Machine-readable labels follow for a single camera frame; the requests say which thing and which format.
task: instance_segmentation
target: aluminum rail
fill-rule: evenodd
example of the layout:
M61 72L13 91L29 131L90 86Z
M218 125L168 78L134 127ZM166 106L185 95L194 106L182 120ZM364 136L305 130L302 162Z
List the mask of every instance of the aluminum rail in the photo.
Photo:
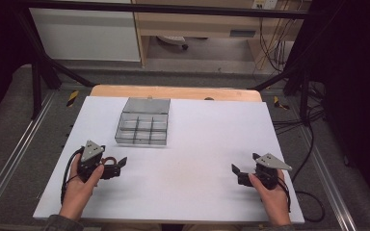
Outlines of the aluminum rail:
M34 135L38 131L46 113L48 112L54 95L56 94L55 90L51 90L43 100L42 110L38 114L37 118L32 120L29 123L26 131L23 133L23 136L17 143L16 148L13 150L11 157L6 162L5 166L0 172L0 197L4 190L6 189L9 181L11 180L14 171L22 160L23 155L25 154L30 142L32 141Z
M293 113L296 117L299 116L299 106L294 98L287 97L289 105L293 109ZM311 144L311 133L309 128L301 126L302 133L305 138L305 143L310 146ZM356 231L357 227L353 221L353 218L348 211L347 205L344 202L344 199L337 188L329 169L327 168L323 157L320 153L320 150L317 147L316 142L313 145L313 151L311 152L311 160L314 164L314 167L320 177L320 181L323 184L323 188L326 191L326 195L329 198L330 205L335 212L335 216L338 220L339 225L342 230L345 231Z

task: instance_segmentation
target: gray floor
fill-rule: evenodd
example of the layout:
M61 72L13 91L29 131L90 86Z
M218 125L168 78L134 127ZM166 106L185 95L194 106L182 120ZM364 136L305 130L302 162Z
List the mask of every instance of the gray floor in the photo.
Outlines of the gray floor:
M190 48L184 55L183 51L172 52L179 49L163 44L157 40L151 42L149 51L149 65L146 68L130 67L107 68L102 70L93 68L78 68L76 71L82 76L101 84L120 85L159 85L181 87L212 87L245 89L266 79L273 70L266 69L262 75L251 76L254 70L252 58L246 53L249 50L246 43L241 40L221 40L198 38L189 39ZM191 49L205 44L203 49ZM166 62L170 64L169 71L164 66L153 62ZM204 66L204 70L190 71L192 66ZM74 84L70 79L63 77L65 86ZM263 100L268 103L272 120L286 120L295 118L292 110L274 107L274 94L279 92L282 83L272 87L271 91L263 92ZM0 198L0 224L40 226L44 222L32 218L32 214L39 202L38 195L50 177L62 152L62 145L66 143L67 134L79 113L84 97L90 90L82 89L74 105L66 107L71 89L65 88L56 91L56 95L46 118L42 122L35 137L30 143L22 161ZM282 95L280 102L288 103ZM31 73L29 68L20 68L13 76L13 83L0 105L0 170L12 154L17 142L30 122L32 114ZM355 168L343 165L343 156L336 143L329 123L318 120L313 123L315 140L326 162L331 175L340 190L343 199L355 221L358 229L370 230L370 191L361 175ZM298 167L308 150L300 129L278 135L281 150L286 163ZM339 230L340 225L334 210L326 196L319 177L310 161L295 182L295 189L315 194L323 201L326 207L326 217L323 221L297 225L303 230ZM299 198L304 215L317 218L320 208L313 200Z

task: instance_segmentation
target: finger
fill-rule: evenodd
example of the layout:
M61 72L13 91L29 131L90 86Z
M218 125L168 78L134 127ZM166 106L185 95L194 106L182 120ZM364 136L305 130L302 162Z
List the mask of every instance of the finger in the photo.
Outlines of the finger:
M249 179L251 180L251 184L257 189L260 195L267 191L267 189L263 186L259 178L257 178L255 175L249 173Z
M70 175L69 177L73 177L75 175L77 175L77 168L79 166L79 161L80 161L80 157L82 155L79 153L76 155L76 157L74 158L73 160L73 163L71 163L71 167L70 167Z
M104 165L99 165L95 171L92 172L92 176L90 176L89 180L86 182L85 187L92 190L100 180L101 176L104 172Z

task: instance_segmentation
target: white cabinet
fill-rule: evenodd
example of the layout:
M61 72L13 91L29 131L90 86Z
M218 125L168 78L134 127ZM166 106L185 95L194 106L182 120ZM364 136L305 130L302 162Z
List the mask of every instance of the white cabinet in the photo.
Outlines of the white cabinet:
M44 49L53 59L140 61L133 13L49 9L31 9L31 13Z

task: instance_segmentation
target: black pole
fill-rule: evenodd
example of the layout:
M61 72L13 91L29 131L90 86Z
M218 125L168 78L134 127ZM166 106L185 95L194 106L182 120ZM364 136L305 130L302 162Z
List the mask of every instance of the black pole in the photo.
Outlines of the black pole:
M99 12L131 12L131 13L181 13L223 16L270 17L308 19L322 16L323 13L270 11L256 9L236 9L217 7L152 5L152 4L123 4L101 2L72 2L49 0L17 0L16 4L24 8L99 11Z
M38 66L40 67L39 72L41 77L44 79L50 89L58 89L62 82L60 81L54 69L47 63L47 60L44 57L44 48L26 19L24 10L20 8L12 8L12 12L19 25L23 29L23 32L28 38L30 44L32 45L34 50L33 55L38 62Z
M56 62L55 60L51 59L50 57L46 57L47 61L49 63L51 63L51 65L53 67L55 67L57 70L63 72L65 75L67 75L68 77L70 77L71 79L79 82L80 84L86 86L86 87L94 87L96 86L97 84L94 84L92 82L90 82L89 80L81 77L80 75L74 73L73 71L69 70L67 67L59 64L58 62Z
M264 89L268 88L269 86L277 83L278 81L280 81L280 80L282 80L284 78L289 78L292 73L295 73L295 71L296 71L296 68L292 66L291 68L289 68L288 70L285 70L285 71L281 72L277 76L272 77L269 80L267 80L267 81L265 81L265 82L263 82L263 83L255 86L255 87L248 88L248 90L257 90L257 91L264 90Z

